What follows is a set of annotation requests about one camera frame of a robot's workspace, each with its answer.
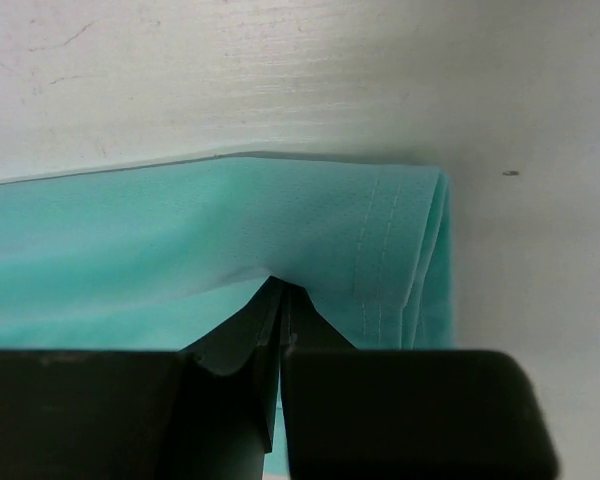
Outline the teal t shirt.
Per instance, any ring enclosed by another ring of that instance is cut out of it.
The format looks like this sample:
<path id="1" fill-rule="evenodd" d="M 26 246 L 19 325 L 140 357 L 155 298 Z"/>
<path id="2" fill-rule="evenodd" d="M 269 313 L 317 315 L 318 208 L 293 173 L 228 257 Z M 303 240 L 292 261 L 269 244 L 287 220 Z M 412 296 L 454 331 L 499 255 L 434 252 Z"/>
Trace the teal t shirt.
<path id="1" fill-rule="evenodd" d="M 179 351 L 269 279 L 361 349 L 453 343 L 436 167 L 229 157 L 0 184 L 0 350 Z M 264 470 L 286 471 L 277 391 Z"/>

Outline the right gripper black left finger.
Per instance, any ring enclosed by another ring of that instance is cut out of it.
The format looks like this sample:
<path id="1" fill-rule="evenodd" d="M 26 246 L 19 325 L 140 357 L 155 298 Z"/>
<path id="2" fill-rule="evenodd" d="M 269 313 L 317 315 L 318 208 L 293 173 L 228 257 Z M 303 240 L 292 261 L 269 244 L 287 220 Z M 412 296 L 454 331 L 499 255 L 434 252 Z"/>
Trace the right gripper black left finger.
<path id="1" fill-rule="evenodd" d="M 0 479 L 259 479 L 283 284 L 179 351 L 0 350 Z"/>

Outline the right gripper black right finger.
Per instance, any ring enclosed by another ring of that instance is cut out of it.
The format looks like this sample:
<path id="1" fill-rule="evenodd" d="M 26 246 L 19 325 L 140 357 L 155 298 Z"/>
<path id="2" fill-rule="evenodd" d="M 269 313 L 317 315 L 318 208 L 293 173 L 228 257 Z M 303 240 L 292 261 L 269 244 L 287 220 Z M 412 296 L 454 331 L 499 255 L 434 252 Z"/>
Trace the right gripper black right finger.
<path id="1" fill-rule="evenodd" d="M 294 479 L 555 479 L 533 385 L 489 350 L 361 350 L 287 287 L 281 397 Z"/>

